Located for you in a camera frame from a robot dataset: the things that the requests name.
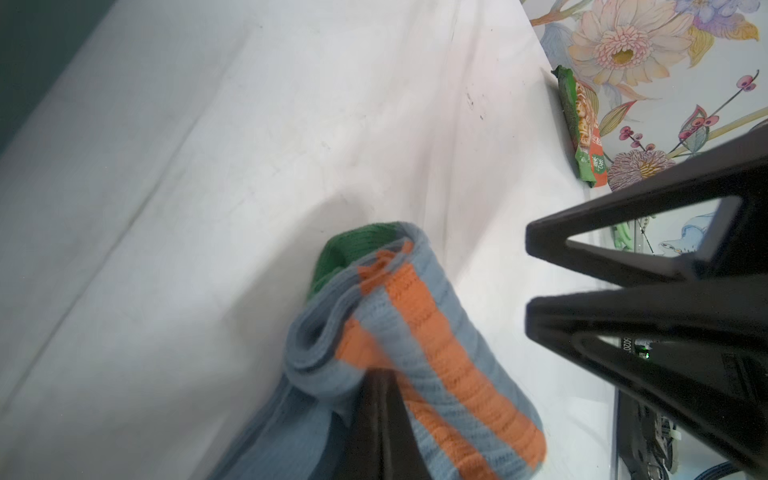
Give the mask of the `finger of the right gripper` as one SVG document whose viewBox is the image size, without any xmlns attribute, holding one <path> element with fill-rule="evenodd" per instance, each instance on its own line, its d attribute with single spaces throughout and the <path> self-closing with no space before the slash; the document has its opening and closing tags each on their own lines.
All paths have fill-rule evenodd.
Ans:
<svg viewBox="0 0 768 480">
<path fill-rule="evenodd" d="M 766 476 L 766 276 L 538 297 L 525 330 L 745 473 Z"/>
<path fill-rule="evenodd" d="M 614 248 L 628 222 L 634 251 Z M 767 129 L 530 223 L 528 254 L 621 287 L 767 271 Z"/>
</svg>

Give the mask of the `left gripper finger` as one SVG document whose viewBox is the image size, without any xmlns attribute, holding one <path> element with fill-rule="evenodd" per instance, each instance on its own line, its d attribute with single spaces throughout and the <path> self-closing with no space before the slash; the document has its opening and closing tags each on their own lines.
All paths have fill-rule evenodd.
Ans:
<svg viewBox="0 0 768 480">
<path fill-rule="evenodd" d="M 397 377 L 366 373 L 335 479 L 429 479 Z"/>
</svg>

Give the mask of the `blue orange green sock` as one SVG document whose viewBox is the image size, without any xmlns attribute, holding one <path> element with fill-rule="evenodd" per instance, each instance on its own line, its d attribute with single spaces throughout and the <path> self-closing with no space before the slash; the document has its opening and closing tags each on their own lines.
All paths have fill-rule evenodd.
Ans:
<svg viewBox="0 0 768 480">
<path fill-rule="evenodd" d="M 375 223 L 330 239 L 283 374 L 215 479 L 335 479 L 365 375 L 397 377 L 429 479 L 530 479 L 542 421 L 470 321 L 426 234 Z"/>
</svg>

